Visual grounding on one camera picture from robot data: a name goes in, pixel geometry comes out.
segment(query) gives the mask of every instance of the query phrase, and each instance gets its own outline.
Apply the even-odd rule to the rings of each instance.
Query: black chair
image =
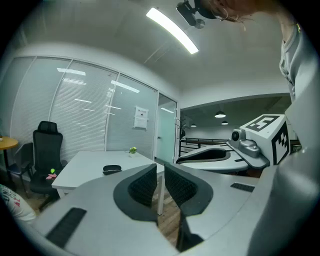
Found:
[[[58,175],[67,165],[60,160],[60,149],[63,135],[58,132],[57,124],[54,122],[41,121],[38,129],[33,132],[35,173],[30,182],[30,190],[35,193],[49,195],[39,206],[39,210],[51,201],[59,198],[58,192],[52,188],[52,181],[47,180],[50,170],[53,168]]]
[[[27,198],[29,198],[22,175],[28,173],[32,178],[32,166],[34,165],[34,144],[32,142],[23,144],[14,154],[15,163],[10,165],[7,170],[20,176],[22,187]]]

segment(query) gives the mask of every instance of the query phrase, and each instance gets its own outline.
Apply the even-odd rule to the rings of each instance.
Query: person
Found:
[[[8,207],[12,216],[22,222],[31,224],[36,218],[35,211],[30,205],[17,193],[10,188],[0,184],[0,197]]]
[[[221,21],[243,22],[257,12],[276,15],[283,35],[280,71],[293,102],[311,83],[320,84],[319,56],[294,17],[275,0],[200,0]]]

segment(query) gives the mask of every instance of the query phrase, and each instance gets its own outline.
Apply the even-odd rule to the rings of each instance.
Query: floor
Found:
[[[6,173],[3,171],[0,171],[0,181],[6,181],[7,179],[8,178]],[[29,198],[27,198],[19,178],[13,177],[13,181],[16,185],[16,193],[19,194],[34,209],[37,215],[39,215],[40,211],[38,208],[41,205],[41,203],[46,199],[46,197],[43,196],[42,194],[31,192],[29,190],[29,182],[24,181],[24,185],[29,195]],[[152,205],[151,205],[151,209],[153,209],[155,213],[157,212],[157,206],[158,206],[158,187],[154,191],[154,195],[152,198]],[[176,246],[176,243],[177,243],[178,231],[179,231],[179,220],[180,220],[180,209],[178,208],[175,201],[170,196],[167,189],[165,189],[164,201],[163,201],[163,213],[160,216],[158,215],[158,228],[160,232],[169,240],[169,242],[173,246]]]

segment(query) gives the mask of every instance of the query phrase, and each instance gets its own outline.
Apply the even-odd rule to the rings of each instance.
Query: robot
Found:
[[[216,173],[263,169],[290,154],[284,114],[263,114],[232,132],[226,144],[206,146],[179,157],[176,164]]]

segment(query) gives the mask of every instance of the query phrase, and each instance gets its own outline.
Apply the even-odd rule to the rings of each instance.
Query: doorway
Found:
[[[155,161],[173,163],[176,146],[177,103],[159,93]]]

